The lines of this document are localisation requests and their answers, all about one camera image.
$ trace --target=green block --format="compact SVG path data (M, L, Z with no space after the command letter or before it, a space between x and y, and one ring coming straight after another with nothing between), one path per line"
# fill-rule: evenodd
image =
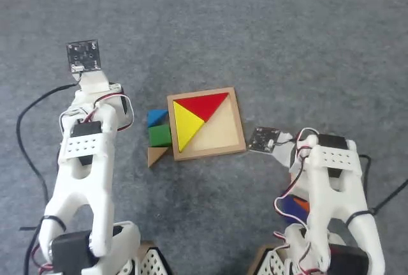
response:
M171 146L171 134L168 125L159 125L148 129L151 147Z

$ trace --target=robotic arm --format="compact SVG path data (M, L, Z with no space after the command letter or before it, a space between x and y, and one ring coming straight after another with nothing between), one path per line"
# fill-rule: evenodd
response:
M288 226L284 235L275 233L285 245L265 251L258 271L250 274L383 275L384 255L374 217L367 211L356 144L315 131L299 140L301 134L286 141L288 145L275 146L274 151L292 177L275 208L298 223ZM309 202L307 220L279 209L277 202L289 193ZM328 231L332 218L346 224L359 248L346 246L340 236Z
M41 251L55 274L138 274L139 230L132 222L113 224L112 202L114 141L133 122L131 102L101 71L96 40L70 43L68 58L81 90L60 116L59 171L41 225ZM92 230L65 234L83 205L92 209Z

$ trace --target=red triangle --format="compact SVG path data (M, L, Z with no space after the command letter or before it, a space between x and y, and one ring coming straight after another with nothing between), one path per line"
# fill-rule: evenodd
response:
M217 110L219 105L225 100L228 92L195 96L193 98L182 98L175 100L179 105L197 115L200 119L207 122L211 115Z

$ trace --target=blue block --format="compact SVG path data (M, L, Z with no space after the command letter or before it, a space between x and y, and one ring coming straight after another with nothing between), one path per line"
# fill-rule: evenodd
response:
M156 126L168 114L168 110L149 110L147 113L147 127Z
M288 195L286 198L281 200L280 206L282 206L281 209L283 212L292 214L293 216L297 216L299 219L306 223L309 213L305 209L303 209L301 205L296 203L295 200L293 200L292 195ZM295 219L288 218L286 216L285 220L288 224L297 223Z

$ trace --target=yellow triangle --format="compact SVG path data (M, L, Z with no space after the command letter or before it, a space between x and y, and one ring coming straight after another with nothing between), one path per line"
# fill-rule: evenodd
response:
M175 101L173 102L173 106L176 118L178 151L182 152L187 143L189 143L197 131L204 125L204 120Z

